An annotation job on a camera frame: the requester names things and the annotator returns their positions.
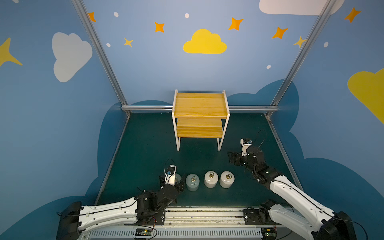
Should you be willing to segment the white tea canister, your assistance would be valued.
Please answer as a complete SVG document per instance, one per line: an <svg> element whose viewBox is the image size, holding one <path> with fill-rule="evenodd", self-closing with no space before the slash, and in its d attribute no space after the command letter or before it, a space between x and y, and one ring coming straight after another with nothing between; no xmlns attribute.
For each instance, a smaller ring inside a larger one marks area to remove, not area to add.
<svg viewBox="0 0 384 240"><path fill-rule="evenodd" d="M222 172L219 179L219 183L221 187L228 189L233 185L234 182L235 182L235 176L232 172L229 172L229 171Z"/></svg>
<svg viewBox="0 0 384 240"><path fill-rule="evenodd" d="M214 188L219 181L218 174L214 171L208 171L204 177L204 184L207 188Z"/></svg>

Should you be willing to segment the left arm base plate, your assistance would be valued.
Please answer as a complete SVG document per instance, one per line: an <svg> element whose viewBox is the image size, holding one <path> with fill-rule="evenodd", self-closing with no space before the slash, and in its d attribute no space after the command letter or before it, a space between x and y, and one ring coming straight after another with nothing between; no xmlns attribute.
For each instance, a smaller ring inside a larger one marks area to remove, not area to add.
<svg viewBox="0 0 384 240"><path fill-rule="evenodd" d="M125 224L125 226L128 225L143 225L143 226L163 226L165 223L165 217L166 217L166 211L160 211L153 213L152 215L148 217L142 217L134 224Z"/></svg>

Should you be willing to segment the grey-blue tea canister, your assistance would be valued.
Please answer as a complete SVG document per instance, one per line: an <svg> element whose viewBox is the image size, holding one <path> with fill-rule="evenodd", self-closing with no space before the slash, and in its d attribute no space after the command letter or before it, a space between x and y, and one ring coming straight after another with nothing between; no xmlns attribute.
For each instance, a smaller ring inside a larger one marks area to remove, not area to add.
<svg viewBox="0 0 384 240"><path fill-rule="evenodd" d="M195 192L199 189L200 178L196 174L190 174L186 177L187 189L191 192Z"/></svg>
<svg viewBox="0 0 384 240"><path fill-rule="evenodd" d="M175 185L179 186L181 184L181 176L179 174L175 174Z"/></svg>

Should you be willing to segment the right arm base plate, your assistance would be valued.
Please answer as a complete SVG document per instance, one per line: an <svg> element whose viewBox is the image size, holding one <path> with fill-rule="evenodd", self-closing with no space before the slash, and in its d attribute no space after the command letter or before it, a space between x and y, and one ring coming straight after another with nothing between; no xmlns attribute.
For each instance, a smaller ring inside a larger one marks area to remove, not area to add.
<svg viewBox="0 0 384 240"><path fill-rule="evenodd" d="M242 210L244 215L245 224L247 226L256 226L256 225L279 225L272 220L269 209L261 208L246 208Z"/></svg>

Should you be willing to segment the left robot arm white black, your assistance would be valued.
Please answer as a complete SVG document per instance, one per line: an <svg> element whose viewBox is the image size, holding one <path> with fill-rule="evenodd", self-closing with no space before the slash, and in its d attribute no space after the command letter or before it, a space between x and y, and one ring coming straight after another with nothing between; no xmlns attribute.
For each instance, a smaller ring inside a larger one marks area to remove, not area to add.
<svg viewBox="0 0 384 240"><path fill-rule="evenodd" d="M83 206L80 201L74 202L58 213L60 221L56 239L77 240L81 234L117 224L146 225L156 215L164 215L184 187L185 177L179 178L174 185L164 184L158 192L142 192L117 203Z"/></svg>

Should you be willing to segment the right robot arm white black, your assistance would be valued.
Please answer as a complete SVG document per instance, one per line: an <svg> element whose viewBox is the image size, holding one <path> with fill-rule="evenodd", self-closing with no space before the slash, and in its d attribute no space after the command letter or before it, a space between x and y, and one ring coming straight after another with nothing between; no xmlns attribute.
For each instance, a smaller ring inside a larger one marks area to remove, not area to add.
<svg viewBox="0 0 384 240"><path fill-rule="evenodd" d="M264 153L250 146L246 154L228 152L230 163L243 166L255 180L268 190L279 195L297 214L286 210L274 201L268 201L259 208L271 221L281 224L306 240L355 240L353 221L344 212L334 212L320 204L296 187L286 176L267 165Z"/></svg>

